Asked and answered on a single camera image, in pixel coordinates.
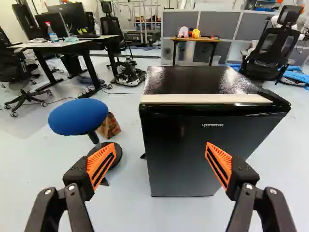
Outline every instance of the metal rack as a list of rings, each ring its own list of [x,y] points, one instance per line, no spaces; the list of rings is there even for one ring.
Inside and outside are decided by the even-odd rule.
[[[141,37],[141,43],[148,43],[148,36],[147,36],[147,24],[151,24],[151,31],[155,30],[157,31],[158,28],[158,24],[161,24],[161,22],[154,22],[153,21],[153,7],[155,7],[155,16],[156,19],[158,18],[158,7],[160,5],[158,5],[158,1],[155,2],[155,4],[153,4],[153,0],[150,0],[150,5],[145,5],[145,2],[147,0],[135,0],[135,1],[118,1],[118,0],[112,0],[112,5],[113,8],[115,9],[116,5],[118,6],[127,6],[130,12],[130,17],[131,19],[133,19],[133,24],[134,24],[134,28],[137,28],[137,25],[139,25],[139,31],[140,31],[140,37]],[[140,16],[140,21],[136,21],[135,20],[135,15],[136,15],[136,8],[138,7],[138,13]],[[146,21],[146,7],[150,7],[150,21]],[[141,12],[143,9],[143,17],[144,17],[144,21],[141,21]]]

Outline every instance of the gray floor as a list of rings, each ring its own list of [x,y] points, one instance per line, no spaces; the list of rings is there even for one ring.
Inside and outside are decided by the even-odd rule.
[[[155,51],[142,53],[153,55]],[[99,77],[109,82],[112,72],[105,66],[108,58],[92,57],[92,61]],[[160,65],[159,59],[136,61],[144,70],[148,65]],[[63,68],[58,60],[52,62]],[[53,97],[42,98],[52,102],[64,97],[76,97],[83,88],[76,79],[71,79],[51,88]],[[114,86],[106,92],[134,94],[111,95],[101,91],[94,96],[105,102],[115,114],[122,132],[112,140],[124,150],[120,164],[107,174],[110,186],[99,187],[93,199],[86,203],[95,231],[225,231],[234,203],[226,197],[223,189],[213,197],[150,196],[146,161],[140,159],[144,153],[138,113],[142,88],[142,85],[135,88]],[[247,161],[261,176],[257,186],[274,186],[282,190],[298,231],[308,231],[309,91],[281,84],[274,86],[273,83],[266,83],[265,88],[289,100],[292,110]],[[3,104],[13,95],[0,91],[0,97]],[[47,124],[48,114],[61,103],[45,108],[39,105],[23,106],[18,118],[9,117],[5,110],[0,111],[0,231],[23,231],[37,193],[50,186],[62,188],[61,179],[65,171],[92,147],[86,136],[64,137],[51,131]],[[61,220],[60,231],[70,231],[67,214]],[[261,231],[256,214],[250,231]]]

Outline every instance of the upstreman logo text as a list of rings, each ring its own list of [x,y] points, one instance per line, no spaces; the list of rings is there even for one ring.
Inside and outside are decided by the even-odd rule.
[[[202,124],[202,127],[222,127],[224,124]]]

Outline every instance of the pink stuffed toy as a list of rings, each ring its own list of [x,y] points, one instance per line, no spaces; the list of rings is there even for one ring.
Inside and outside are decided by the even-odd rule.
[[[189,38],[189,29],[187,27],[181,27],[178,33],[178,38],[181,37]]]

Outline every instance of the blue stool seat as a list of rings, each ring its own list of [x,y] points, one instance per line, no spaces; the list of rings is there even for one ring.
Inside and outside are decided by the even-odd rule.
[[[53,110],[48,117],[48,123],[57,134],[82,135],[96,130],[107,114],[108,107],[99,100],[76,99]]]

